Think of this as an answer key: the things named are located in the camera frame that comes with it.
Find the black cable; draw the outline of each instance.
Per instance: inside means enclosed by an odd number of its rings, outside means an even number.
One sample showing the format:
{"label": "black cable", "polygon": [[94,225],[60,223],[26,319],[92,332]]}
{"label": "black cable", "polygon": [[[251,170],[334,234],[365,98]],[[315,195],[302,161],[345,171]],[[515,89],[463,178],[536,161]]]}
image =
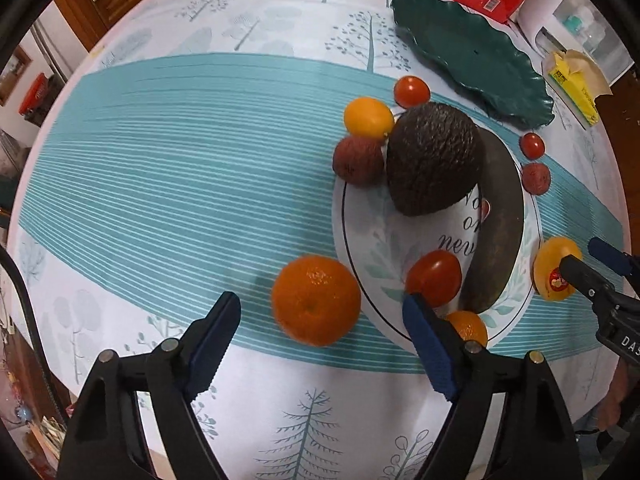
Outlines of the black cable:
{"label": "black cable", "polygon": [[9,420],[8,418],[6,418],[4,415],[0,415],[0,419],[2,419],[2,421],[4,421],[4,424],[13,424],[16,428],[18,426],[24,426],[26,424],[26,422],[23,422],[21,420],[19,420],[18,422],[14,422],[12,420]]}
{"label": "black cable", "polygon": [[47,389],[47,393],[53,402],[53,406],[58,414],[58,421],[66,429],[68,423],[68,416],[65,411],[65,405],[62,403],[55,386],[53,385],[51,370],[47,363],[47,357],[42,347],[42,341],[40,339],[40,333],[38,332],[38,325],[36,324],[36,317],[33,313],[33,307],[31,306],[31,300],[29,299],[29,293],[27,286],[24,284],[20,270],[16,267],[14,260],[9,256],[2,244],[0,244],[0,265],[9,276],[15,287],[15,291],[18,294],[20,300],[20,306],[24,314],[24,320],[27,323],[27,330],[29,332],[29,338],[33,345],[33,352],[36,356],[36,361],[42,372],[42,378],[44,379],[44,385]]}

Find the yellow fruit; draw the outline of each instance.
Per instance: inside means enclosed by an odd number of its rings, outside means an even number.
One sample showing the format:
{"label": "yellow fruit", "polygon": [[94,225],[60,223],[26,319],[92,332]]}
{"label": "yellow fruit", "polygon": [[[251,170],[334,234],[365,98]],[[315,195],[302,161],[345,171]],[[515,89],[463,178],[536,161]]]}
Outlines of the yellow fruit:
{"label": "yellow fruit", "polygon": [[449,314],[445,319],[453,325],[462,341],[478,341],[486,348],[486,344],[489,342],[489,335],[478,314],[468,310],[457,310]]}
{"label": "yellow fruit", "polygon": [[538,294],[545,300],[561,301],[575,292],[575,289],[560,276],[558,270],[560,260],[569,254],[582,259],[582,251],[578,245],[563,236],[549,238],[538,250],[533,262],[533,282]]}
{"label": "yellow fruit", "polygon": [[358,97],[344,109],[344,126],[351,135],[386,139],[396,122],[387,105],[373,97]]}

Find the orange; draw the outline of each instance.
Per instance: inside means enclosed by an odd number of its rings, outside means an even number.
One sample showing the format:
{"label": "orange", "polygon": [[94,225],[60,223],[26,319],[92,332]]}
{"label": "orange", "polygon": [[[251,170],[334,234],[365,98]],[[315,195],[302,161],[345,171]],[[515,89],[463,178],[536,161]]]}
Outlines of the orange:
{"label": "orange", "polygon": [[358,97],[344,109],[344,126],[354,136],[384,142],[396,121],[387,105],[373,97]]}
{"label": "orange", "polygon": [[558,269],[560,260],[569,254],[582,259],[580,247],[573,240],[563,236],[549,238],[538,249],[533,261],[533,282],[538,294],[545,300],[561,301],[575,292],[575,289],[560,276]]}
{"label": "orange", "polygon": [[457,310],[449,314],[445,319],[453,325],[453,328],[456,329],[456,332],[464,341],[478,341],[482,346],[486,347],[489,342],[489,336],[478,314],[469,310]]}
{"label": "orange", "polygon": [[360,287],[338,260],[301,256],[287,264],[273,283],[271,308],[290,338],[327,346],[356,324]]}

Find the tablecloth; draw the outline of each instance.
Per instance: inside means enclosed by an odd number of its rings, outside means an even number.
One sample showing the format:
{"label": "tablecloth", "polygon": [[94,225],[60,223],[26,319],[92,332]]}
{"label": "tablecloth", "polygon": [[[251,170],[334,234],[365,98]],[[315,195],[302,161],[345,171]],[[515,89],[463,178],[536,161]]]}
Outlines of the tablecloth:
{"label": "tablecloth", "polygon": [[[194,404],[229,476],[410,478],[449,407],[410,348],[366,304],[356,328],[327,349],[288,340],[268,308],[287,260],[341,256],[330,156],[349,98],[392,104],[395,78],[414,73],[523,161],[521,132],[417,59],[396,35],[389,3],[145,0],[92,51],[34,146],[9,240],[50,366],[72,391],[100,349],[148,351],[229,288],[243,301],[242,325]],[[540,68],[516,32],[492,25]],[[584,130],[552,95],[556,118],[538,133],[555,191],[530,200],[526,249],[541,234],[583,244],[599,234],[628,248],[606,134]],[[603,396],[615,356],[595,341],[586,300],[548,304],[532,293],[531,257],[519,259],[516,285],[498,300],[503,313],[484,320],[490,332],[495,325],[494,351],[522,355],[534,345],[555,359],[577,418]],[[14,317],[24,327],[15,309]],[[148,396],[140,403],[149,444],[161,450]],[[496,420],[493,412],[489,426]]]}

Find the teal stripe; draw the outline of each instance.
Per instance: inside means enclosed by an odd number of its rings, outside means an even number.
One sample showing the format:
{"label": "teal stripe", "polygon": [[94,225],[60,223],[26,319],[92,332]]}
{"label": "teal stripe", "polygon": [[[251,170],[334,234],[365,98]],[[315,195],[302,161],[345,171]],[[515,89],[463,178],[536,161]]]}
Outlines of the teal stripe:
{"label": "teal stripe", "polygon": [[[392,105],[394,83],[325,62],[245,54],[153,59],[87,75],[47,136],[20,225],[105,290],[170,321],[188,324],[233,290],[243,307],[238,346],[422,373],[418,359],[364,315],[347,336],[318,349],[285,336],[270,308],[271,285],[287,262],[304,253],[335,257],[331,158],[344,135],[344,105],[360,95]],[[487,123],[519,156],[517,134],[433,98]],[[619,222],[555,161],[543,160],[553,176],[538,198],[545,237],[568,235],[586,252],[598,233],[621,247]],[[595,327],[584,298],[549,304],[535,296],[495,348],[564,357],[594,348]]]}

